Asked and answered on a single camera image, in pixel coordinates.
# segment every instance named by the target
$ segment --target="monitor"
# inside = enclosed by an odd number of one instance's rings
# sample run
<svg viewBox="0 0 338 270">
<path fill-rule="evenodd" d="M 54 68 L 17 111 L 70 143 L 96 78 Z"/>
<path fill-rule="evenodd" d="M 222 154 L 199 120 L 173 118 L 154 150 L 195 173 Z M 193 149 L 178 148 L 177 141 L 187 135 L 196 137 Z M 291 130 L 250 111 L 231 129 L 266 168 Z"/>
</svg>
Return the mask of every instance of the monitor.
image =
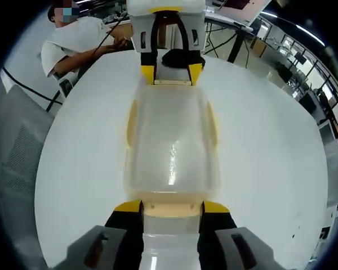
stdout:
<svg viewBox="0 0 338 270">
<path fill-rule="evenodd" d="M 297 59 L 298 62 L 301 63 L 302 65 L 304 65 L 304 63 L 306 62 L 306 58 L 300 52 L 297 52 L 294 58 Z"/>
<path fill-rule="evenodd" d="M 208 6 L 214 6 L 216 12 L 239 23 L 250 26 L 268 5 L 270 0 L 207 0 Z"/>
</svg>

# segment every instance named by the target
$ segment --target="desk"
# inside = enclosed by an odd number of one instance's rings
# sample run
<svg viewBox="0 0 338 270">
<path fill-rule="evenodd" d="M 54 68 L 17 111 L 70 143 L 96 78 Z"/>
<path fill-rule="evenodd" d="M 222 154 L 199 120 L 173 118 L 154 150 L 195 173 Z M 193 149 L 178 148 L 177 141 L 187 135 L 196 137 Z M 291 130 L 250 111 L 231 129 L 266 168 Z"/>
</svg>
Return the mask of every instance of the desk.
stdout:
<svg viewBox="0 0 338 270">
<path fill-rule="evenodd" d="M 205 22 L 210 24 L 217 24 L 225 28 L 234 28 L 237 29 L 236 38 L 233 44 L 232 51 L 228 57 L 228 62 L 234 63 L 235 59 L 238 56 L 239 50 L 243 44 L 246 32 L 252 32 L 253 28 L 241 24 L 227 16 L 223 16 L 214 12 L 205 12 Z"/>
<path fill-rule="evenodd" d="M 219 122 L 221 188 L 212 200 L 230 209 L 238 227 L 271 246 L 281 265 L 301 269 L 318 242 L 327 202 L 326 156 L 317 125 L 269 81 L 226 61 L 205 59 L 198 87 Z M 37 231 L 48 266 L 62 261 L 72 242 L 104 225 L 129 199 L 122 186 L 126 124 L 143 80 L 134 51 L 105 55 L 57 113 L 35 186 Z"/>
</svg>

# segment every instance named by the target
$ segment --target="black stand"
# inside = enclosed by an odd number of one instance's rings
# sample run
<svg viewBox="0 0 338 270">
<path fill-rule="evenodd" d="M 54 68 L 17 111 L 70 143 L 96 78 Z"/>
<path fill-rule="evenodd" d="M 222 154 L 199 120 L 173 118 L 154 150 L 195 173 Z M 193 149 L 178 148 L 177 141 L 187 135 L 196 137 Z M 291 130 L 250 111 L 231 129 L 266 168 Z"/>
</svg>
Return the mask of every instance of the black stand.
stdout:
<svg viewBox="0 0 338 270">
<path fill-rule="evenodd" d="M 230 55 L 228 57 L 228 62 L 234 63 L 235 59 L 237 58 L 238 52 L 241 49 L 241 46 L 244 41 L 244 33 L 245 32 L 241 30 L 237 31 L 237 37 L 235 38 L 232 51 L 230 52 Z"/>
</svg>

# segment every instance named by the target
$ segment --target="white plastic housing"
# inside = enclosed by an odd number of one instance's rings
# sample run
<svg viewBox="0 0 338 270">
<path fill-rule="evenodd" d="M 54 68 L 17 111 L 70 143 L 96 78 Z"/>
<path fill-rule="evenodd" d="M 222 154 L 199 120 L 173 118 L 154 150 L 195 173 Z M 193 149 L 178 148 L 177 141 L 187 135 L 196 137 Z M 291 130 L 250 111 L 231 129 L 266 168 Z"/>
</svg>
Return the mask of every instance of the white plastic housing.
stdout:
<svg viewBox="0 0 338 270">
<path fill-rule="evenodd" d="M 161 7 L 178 7 L 179 12 L 200 13 L 205 10 L 205 0 L 130 0 L 127 1 L 130 16 L 152 14 L 153 9 Z"/>
<path fill-rule="evenodd" d="M 166 203 L 211 197 L 219 188 L 216 128 L 200 89 L 150 85 L 138 92 L 134 104 L 127 192 L 136 199 Z"/>
</svg>

